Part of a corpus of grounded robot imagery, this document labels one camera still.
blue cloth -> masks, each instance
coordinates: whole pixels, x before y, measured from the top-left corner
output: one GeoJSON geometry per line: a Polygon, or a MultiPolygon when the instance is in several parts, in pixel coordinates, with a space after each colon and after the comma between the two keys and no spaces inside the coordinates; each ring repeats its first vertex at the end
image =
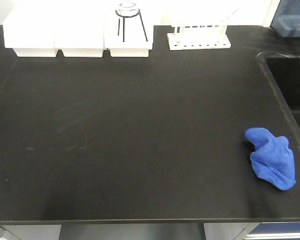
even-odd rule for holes
{"type": "Polygon", "coordinates": [[[252,127],[244,136],[254,144],[250,159],[255,174],[280,190],[289,190],[296,184],[294,153],[285,136],[275,137],[262,127],[252,127]]]}

black sink basin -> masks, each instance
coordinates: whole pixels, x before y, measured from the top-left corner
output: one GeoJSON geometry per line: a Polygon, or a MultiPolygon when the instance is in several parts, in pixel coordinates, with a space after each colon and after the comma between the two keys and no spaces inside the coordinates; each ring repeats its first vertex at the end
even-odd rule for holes
{"type": "Polygon", "coordinates": [[[300,56],[264,52],[258,59],[300,146],[300,56]]]}
{"type": "Polygon", "coordinates": [[[268,58],[266,63],[300,127],[300,58],[268,58]]]}

blue object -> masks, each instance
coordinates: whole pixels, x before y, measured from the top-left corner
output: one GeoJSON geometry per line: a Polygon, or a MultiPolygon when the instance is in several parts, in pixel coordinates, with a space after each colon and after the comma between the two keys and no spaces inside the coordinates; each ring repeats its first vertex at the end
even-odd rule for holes
{"type": "Polygon", "coordinates": [[[300,38],[300,0],[281,0],[271,27],[282,37],[300,38]]]}
{"type": "Polygon", "coordinates": [[[244,136],[254,144],[250,159],[255,174],[280,190],[289,190],[296,184],[294,153],[285,136],[275,137],[263,127],[252,127],[244,136]]]}

white container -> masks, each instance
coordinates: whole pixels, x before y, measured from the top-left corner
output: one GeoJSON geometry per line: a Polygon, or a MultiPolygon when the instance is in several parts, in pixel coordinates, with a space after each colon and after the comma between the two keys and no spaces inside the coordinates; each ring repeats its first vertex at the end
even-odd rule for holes
{"type": "Polygon", "coordinates": [[[93,0],[58,0],[57,9],[64,10],[56,14],[55,48],[61,49],[65,57],[101,58],[105,49],[105,7],[93,0]]]}
{"type": "Polygon", "coordinates": [[[126,18],[123,42],[123,18],[119,17],[115,10],[115,5],[110,7],[104,24],[104,46],[110,50],[110,55],[112,57],[148,57],[154,41],[152,18],[140,8],[148,41],[146,41],[140,16],[126,18]]]}
{"type": "Polygon", "coordinates": [[[19,3],[3,22],[4,46],[18,57],[55,57],[54,18],[49,1],[19,3]]]}

metal stand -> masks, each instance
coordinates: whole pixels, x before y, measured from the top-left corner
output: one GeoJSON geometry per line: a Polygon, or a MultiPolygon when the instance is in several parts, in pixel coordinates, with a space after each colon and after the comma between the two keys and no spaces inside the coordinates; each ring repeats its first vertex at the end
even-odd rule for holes
{"type": "Polygon", "coordinates": [[[119,23],[118,23],[118,36],[120,34],[120,17],[122,18],[123,24],[122,24],[122,41],[125,42],[125,27],[126,27],[126,19],[130,19],[130,18],[134,18],[137,15],[140,16],[140,20],[141,20],[141,25],[142,25],[142,29],[143,29],[143,33],[144,33],[144,37],[145,40],[148,42],[148,37],[146,34],[146,30],[145,30],[145,25],[144,25],[144,21],[142,20],[142,16],[141,16],[141,12],[140,10],[138,11],[137,14],[132,15],[132,16],[123,16],[120,13],[118,13],[118,11],[116,10],[115,13],[119,16],[119,23]]]}

